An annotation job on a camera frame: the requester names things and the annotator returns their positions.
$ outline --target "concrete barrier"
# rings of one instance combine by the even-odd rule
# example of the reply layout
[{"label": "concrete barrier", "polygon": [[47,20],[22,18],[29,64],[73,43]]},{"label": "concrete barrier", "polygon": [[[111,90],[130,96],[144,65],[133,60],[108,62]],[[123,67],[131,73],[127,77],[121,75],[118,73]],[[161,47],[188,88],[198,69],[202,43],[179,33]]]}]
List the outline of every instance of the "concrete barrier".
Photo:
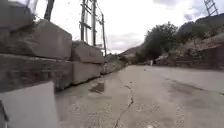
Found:
[{"label": "concrete barrier", "polygon": [[79,61],[73,62],[73,84],[86,82],[92,78],[100,76],[102,70],[101,65],[83,63]]},{"label": "concrete barrier", "polygon": [[72,36],[46,20],[33,27],[13,33],[4,42],[0,52],[44,58],[68,60],[71,56]]},{"label": "concrete barrier", "polygon": [[72,83],[72,62],[0,54],[0,93],[52,80],[56,89]]},{"label": "concrete barrier", "polygon": [[71,60],[85,63],[104,63],[103,53],[84,41],[73,42]]}]

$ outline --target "stone block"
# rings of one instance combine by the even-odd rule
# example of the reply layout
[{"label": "stone block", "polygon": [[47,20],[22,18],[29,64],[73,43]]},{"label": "stone block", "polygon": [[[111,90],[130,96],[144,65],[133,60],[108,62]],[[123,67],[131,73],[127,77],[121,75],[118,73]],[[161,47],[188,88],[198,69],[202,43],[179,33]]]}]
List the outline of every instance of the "stone block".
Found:
[{"label": "stone block", "polygon": [[73,84],[86,82],[92,78],[100,77],[102,67],[100,64],[73,62]]},{"label": "stone block", "polygon": [[10,31],[32,25],[33,20],[34,15],[27,6],[19,2],[9,2]]},{"label": "stone block", "polygon": [[53,23],[40,20],[30,28],[13,33],[0,46],[1,53],[68,60],[72,36]]},{"label": "stone block", "polygon": [[104,63],[103,53],[98,48],[89,46],[84,41],[73,42],[71,60],[85,63]]},{"label": "stone block", "polygon": [[106,74],[118,71],[124,67],[125,67],[125,62],[120,61],[120,60],[105,63],[102,68],[101,74],[106,75]]},{"label": "stone block", "polygon": [[72,62],[0,54],[0,93],[53,81],[56,89],[72,82]]}]

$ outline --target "scaffolding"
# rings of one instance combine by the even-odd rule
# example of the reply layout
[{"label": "scaffolding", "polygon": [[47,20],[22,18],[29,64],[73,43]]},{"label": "scaffolding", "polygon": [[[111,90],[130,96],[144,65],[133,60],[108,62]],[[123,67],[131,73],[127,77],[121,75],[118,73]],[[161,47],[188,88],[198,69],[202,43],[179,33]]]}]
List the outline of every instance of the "scaffolding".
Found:
[{"label": "scaffolding", "polygon": [[214,16],[219,14],[214,0],[204,0],[204,3],[208,12],[208,16]]}]

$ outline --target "stone wall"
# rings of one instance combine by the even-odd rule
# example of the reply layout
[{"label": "stone wall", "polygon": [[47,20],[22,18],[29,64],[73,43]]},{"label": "stone wall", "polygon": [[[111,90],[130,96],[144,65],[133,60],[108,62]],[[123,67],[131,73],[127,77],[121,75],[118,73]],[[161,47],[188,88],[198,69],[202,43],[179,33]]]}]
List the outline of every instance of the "stone wall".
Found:
[{"label": "stone wall", "polygon": [[156,61],[156,66],[224,70],[224,45],[198,51],[194,55],[168,56]]},{"label": "stone wall", "polygon": [[72,46],[72,83],[79,84],[100,77],[104,63],[103,53],[84,41],[74,41]]}]

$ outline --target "tree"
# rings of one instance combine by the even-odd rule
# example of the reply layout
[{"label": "tree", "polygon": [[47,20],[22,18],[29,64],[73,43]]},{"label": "tree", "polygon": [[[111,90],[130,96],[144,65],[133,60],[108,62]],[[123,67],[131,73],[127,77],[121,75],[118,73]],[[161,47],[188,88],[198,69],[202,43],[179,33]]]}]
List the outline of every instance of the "tree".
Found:
[{"label": "tree", "polygon": [[52,13],[53,7],[54,7],[54,0],[48,0],[47,8],[46,8],[45,15],[44,15],[44,19],[46,19],[48,21],[51,20],[51,13]]},{"label": "tree", "polygon": [[176,32],[177,27],[170,22],[155,26],[147,32],[138,56],[141,56],[142,59],[156,59],[163,52],[169,52],[176,46]]}]

